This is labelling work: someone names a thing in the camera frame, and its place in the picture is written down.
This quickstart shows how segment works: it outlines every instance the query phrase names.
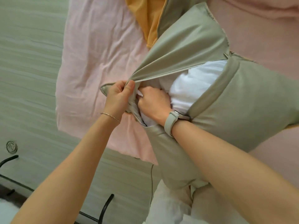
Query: bed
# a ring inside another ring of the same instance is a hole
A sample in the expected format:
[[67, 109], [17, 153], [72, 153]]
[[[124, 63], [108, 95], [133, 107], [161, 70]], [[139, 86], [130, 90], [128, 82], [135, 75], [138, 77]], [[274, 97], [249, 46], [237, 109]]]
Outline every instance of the bed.
[[[231, 49], [299, 79], [298, 0], [208, 0]], [[62, 65], [57, 79], [58, 129], [82, 138], [103, 110], [100, 86], [128, 79], [148, 52], [125, 0], [70, 0]], [[252, 155], [299, 187], [299, 129], [284, 130]], [[124, 114], [108, 145], [122, 154], [157, 164], [146, 133]]]

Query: bracelet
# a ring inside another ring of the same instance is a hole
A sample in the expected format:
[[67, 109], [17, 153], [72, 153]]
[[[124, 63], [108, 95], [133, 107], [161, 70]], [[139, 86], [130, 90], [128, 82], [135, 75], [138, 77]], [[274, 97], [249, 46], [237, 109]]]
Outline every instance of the bracelet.
[[119, 124], [121, 123], [117, 118], [115, 118], [114, 116], [112, 116], [112, 115], [110, 115], [110, 114], [108, 114], [108, 113], [102, 112], [101, 115], [102, 115], [102, 114], [114, 118]]

